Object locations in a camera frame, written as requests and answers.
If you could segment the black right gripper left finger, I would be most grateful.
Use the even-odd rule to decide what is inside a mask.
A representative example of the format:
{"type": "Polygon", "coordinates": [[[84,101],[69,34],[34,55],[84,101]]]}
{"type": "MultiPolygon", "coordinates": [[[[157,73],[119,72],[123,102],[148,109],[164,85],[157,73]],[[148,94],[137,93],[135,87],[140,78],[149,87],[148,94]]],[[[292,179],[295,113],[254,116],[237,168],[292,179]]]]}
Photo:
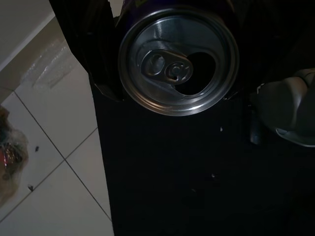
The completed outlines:
{"type": "Polygon", "coordinates": [[[52,0],[50,5],[68,46],[100,92],[123,101],[118,39],[107,0],[52,0]]]}

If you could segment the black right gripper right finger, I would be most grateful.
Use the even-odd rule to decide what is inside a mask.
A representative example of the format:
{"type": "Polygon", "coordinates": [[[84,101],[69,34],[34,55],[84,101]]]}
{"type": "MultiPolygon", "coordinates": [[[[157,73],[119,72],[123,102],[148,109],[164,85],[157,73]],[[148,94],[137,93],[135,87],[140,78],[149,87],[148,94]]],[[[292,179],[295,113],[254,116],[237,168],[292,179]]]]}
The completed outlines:
{"type": "Polygon", "coordinates": [[[222,18],[240,54],[237,80],[225,100],[315,66],[313,0],[224,0],[222,18]]]}

